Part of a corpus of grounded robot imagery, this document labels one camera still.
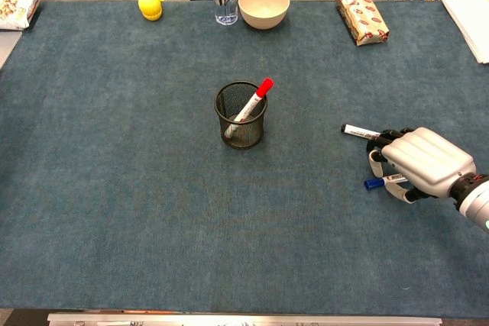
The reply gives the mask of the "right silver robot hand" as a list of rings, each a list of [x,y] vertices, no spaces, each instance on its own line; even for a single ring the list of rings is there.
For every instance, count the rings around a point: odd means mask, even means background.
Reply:
[[[406,203],[448,198],[457,181],[476,175],[470,154],[426,127],[383,131],[368,141],[367,153],[376,177],[383,176],[382,164],[386,163],[413,186],[405,189],[398,183],[385,184],[392,196]]]

